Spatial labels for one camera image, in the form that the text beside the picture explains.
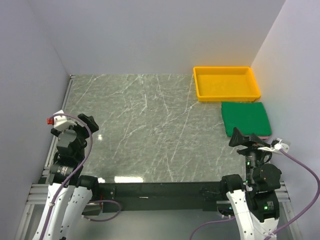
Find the green t shirt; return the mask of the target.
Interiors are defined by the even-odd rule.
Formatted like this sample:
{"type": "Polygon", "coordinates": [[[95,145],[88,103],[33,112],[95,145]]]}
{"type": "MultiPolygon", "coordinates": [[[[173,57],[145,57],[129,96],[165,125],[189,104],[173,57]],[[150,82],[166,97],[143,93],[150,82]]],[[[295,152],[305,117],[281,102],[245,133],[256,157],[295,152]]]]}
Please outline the green t shirt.
{"type": "Polygon", "coordinates": [[[221,115],[226,135],[231,137],[234,128],[244,135],[269,137],[272,129],[266,109],[261,102],[222,102],[221,115]]]}

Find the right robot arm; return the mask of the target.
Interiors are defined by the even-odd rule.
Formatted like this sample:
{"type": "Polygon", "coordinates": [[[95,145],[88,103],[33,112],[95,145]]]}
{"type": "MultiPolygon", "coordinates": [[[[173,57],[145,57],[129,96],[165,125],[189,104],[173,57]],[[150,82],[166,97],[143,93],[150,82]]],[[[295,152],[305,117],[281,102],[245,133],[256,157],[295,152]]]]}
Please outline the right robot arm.
{"type": "Polygon", "coordinates": [[[245,157],[245,178],[238,174],[221,178],[221,191],[229,200],[242,240],[276,239],[280,203],[276,190],[281,187],[281,170],[270,163],[270,144],[255,134],[244,135],[234,127],[230,147],[245,157]]]}

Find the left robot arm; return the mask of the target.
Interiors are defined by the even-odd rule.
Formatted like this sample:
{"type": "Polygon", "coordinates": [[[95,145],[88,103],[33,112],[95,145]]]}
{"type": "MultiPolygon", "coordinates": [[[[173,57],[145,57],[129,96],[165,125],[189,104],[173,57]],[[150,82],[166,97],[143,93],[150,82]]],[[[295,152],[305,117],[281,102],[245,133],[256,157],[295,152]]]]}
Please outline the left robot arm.
{"type": "Polygon", "coordinates": [[[67,239],[94,189],[96,177],[81,176],[93,148],[93,133],[99,130],[92,116],[72,116],[60,110],[47,119],[56,136],[56,152],[49,168],[45,206],[35,240],[67,239]]]}

